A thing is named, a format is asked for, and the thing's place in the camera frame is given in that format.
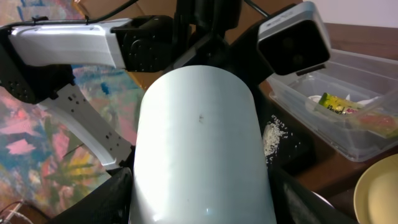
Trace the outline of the white cup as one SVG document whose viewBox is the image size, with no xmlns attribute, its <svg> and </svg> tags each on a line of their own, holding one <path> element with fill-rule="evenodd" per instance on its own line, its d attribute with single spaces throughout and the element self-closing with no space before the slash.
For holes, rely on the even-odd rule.
<svg viewBox="0 0 398 224">
<path fill-rule="evenodd" d="M 226 70 L 194 65 L 146 91 L 131 223 L 275 223 L 254 99 Z"/>
</svg>

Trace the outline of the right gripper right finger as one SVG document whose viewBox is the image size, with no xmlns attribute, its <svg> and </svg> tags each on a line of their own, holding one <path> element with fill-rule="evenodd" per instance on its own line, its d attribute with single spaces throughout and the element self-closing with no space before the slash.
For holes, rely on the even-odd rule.
<svg viewBox="0 0 398 224">
<path fill-rule="evenodd" d="M 280 168 L 269 170 L 278 224 L 355 224 Z"/>
</svg>

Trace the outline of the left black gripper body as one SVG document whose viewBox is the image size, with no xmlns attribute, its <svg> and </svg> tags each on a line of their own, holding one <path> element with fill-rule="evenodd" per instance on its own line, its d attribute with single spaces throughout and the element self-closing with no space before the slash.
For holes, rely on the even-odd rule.
<svg viewBox="0 0 398 224">
<path fill-rule="evenodd" d="M 242 3 L 263 16 L 246 30 L 239 26 Z M 267 64 L 257 51 L 259 26 L 267 19 L 252 1 L 178 0 L 174 14 L 172 68 L 209 65 L 225 69 L 247 84 L 267 78 Z"/>
</svg>

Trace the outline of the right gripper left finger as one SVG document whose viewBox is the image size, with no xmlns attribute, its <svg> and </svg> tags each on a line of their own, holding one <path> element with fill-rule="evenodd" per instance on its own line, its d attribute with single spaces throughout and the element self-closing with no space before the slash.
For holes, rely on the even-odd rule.
<svg viewBox="0 0 398 224">
<path fill-rule="evenodd" d="M 131 170 L 123 168 L 49 223 L 128 224 L 132 184 Z"/>
</svg>

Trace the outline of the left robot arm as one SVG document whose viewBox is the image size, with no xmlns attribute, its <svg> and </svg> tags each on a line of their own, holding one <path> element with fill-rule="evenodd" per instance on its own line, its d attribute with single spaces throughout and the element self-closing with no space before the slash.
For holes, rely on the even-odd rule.
<svg viewBox="0 0 398 224">
<path fill-rule="evenodd" d="M 108 173 L 132 167 L 135 148 L 113 133 L 75 85 L 74 65 L 129 72 L 169 72 L 187 65 L 229 70 L 252 91 L 270 74 L 257 51 L 259 24 L 232 44 L 241 1 L 178 1 L 173 17 L 50 20 L 35 17 L 1 27 L 1 85 L 18 100 L 46 106 L 100 160 Z"/>
</svg>

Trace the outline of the yellow plate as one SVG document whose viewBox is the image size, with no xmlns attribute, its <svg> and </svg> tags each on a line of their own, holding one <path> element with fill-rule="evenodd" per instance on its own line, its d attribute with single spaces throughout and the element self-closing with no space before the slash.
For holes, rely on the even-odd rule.
<svg viewBox="0 0 398 224">
<path fill-rule="evenodd" d="M 368 168 L 354 190 L 354 211 L 360 224 L 397 224 L 397 155 Z"/>
</svg>

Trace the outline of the rice food waste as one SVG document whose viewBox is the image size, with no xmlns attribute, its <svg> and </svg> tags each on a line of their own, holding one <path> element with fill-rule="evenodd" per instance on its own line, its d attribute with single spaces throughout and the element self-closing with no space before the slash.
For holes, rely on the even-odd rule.
<svg viewBox="0 0 398 224">
<path fill-rule="evenodd" d="M 280 141 L 287 139 L 287 126 L 276 115 L 271 116 L 271 120 L 266 124 L 264 134 L 262 136 L 264 145 L 264 155 L 267 164 L 271 164 L 276 158 Z"/>
</svg>

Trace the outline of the green orange snack wrapper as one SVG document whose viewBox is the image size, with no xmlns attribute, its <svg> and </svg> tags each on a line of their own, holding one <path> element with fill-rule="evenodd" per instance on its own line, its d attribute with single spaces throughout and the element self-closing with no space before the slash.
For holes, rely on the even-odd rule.
<svg viewBox="0 0 398 224">
<path fill-rule="evenodd" d="M 353 124 L 362 129 L 367 129 L 380 137 L 386 139 L 397 137 L 397 113 L 388 112 L 383 108 L 365 111 L 364 107 L 350 108 L 329 106 L 326 109 L 342 116 L 354 114 L 352 120 Z"/>
</svg>

